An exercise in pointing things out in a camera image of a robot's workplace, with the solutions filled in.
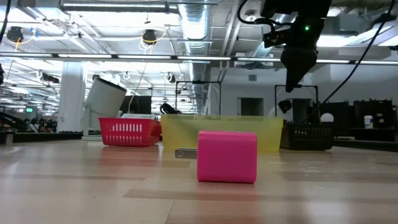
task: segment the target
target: column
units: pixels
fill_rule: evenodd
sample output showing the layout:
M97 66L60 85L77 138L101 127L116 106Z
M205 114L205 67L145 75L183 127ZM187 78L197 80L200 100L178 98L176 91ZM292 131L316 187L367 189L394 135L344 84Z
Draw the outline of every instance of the column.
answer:
M86 78L83 62L63 63L57 132L82 130Z

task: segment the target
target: fluorescent light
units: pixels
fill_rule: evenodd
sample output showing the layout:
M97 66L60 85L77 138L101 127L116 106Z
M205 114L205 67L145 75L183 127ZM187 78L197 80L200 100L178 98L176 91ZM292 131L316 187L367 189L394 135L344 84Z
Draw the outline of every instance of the fluorescent light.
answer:
M178 56L180 60L231 60L231 57Z
M398 61L362 61L361 65L398 65Z
M323 59L319 59L319 60L317 60L317 63L344 64L344 63L349 63L349 60L323 60Z
M6 108L26 108L26 106L16 106L16 105L3 105Z
M237 60L244 61L244 62L280 62L279 58L244 58L244 57L240 57Z
M345 37L341 35L321 35L317 47L342 47L352 42L356 37Z
M112 55L100 55L100 54L58 54L59 57L71 57L71 58L111 58Z
M8 88L9 88L9 90L10 90L11 92L14 92L14 93L29 94L29 91L27 91L27 90L25 90L25 89L23 89L23 88L12 87L12 86L10 86L10 87L8 87Z
M128 59L171 59L171 56L161 55L118 55L118 57Z
M52 57L52 54L0 53L3 57Z
M101 3L65 3L63 6L66 7L143 7L143 8L148 8L148 7L159 7L159 5L156 4L115 4L115 3L109 3L109 4L101 4Z

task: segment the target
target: ventilation duct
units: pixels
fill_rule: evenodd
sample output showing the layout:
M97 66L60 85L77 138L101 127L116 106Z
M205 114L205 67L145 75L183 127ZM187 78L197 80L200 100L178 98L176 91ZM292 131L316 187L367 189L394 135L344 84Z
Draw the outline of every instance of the ventilation duct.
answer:
M204 4L181 4L178 5L182 17L182 31L186 39L205 39L209 31L210 9ZM209 43L186 42L185 50L188 55L209 55ZM210 64L190 63L190 76L192 80L210 81ZM198 113L204 110L207 99L208 85L192 85L191 89L195 96Z

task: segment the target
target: black basket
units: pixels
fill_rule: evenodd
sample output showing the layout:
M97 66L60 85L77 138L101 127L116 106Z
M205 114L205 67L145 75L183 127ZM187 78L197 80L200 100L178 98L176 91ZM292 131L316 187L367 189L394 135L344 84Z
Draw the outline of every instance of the black basket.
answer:
M324 151L333 146L333 127L325 124L285 124L280 147L291 150Z

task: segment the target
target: yellow translucent bin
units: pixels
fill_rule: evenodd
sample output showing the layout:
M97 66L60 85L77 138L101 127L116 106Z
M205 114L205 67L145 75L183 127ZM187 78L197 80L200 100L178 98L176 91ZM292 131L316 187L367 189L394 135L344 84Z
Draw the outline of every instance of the yellow translucent bin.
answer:
M163 146L166 151L197 148L200 130L242 131L257 134L258 152L277 152L283 120L264 116L162 115Z

